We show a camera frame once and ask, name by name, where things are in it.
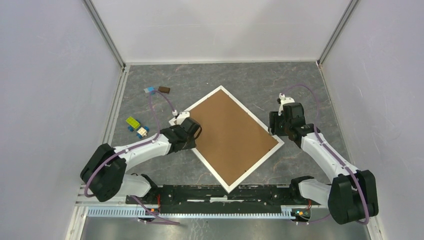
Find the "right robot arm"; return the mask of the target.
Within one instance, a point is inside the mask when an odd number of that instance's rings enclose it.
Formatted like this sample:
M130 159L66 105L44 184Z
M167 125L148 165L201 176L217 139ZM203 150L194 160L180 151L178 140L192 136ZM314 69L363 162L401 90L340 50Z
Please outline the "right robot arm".
M330 184L312 176L291 180L289 199L302 204L307 199L326 206L336 223L368 224L379 214L376 178L370 170L360 170L345 160L312 123L307 123L304 107L292 99L279 100L277 111L269 113L268 132L288 137L323 170Z

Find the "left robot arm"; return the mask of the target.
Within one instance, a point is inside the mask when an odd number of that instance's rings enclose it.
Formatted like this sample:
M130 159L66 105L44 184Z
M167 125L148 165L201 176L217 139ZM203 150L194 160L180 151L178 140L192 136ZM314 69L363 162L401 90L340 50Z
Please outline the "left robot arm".
M154 136L132 144L97 147L80 173L85 183L84 196L106 202L115 196L136 196L145 204L153 203L157 190L146 176L128 171L146 161L196 147L201 125L191 117L177 120Z

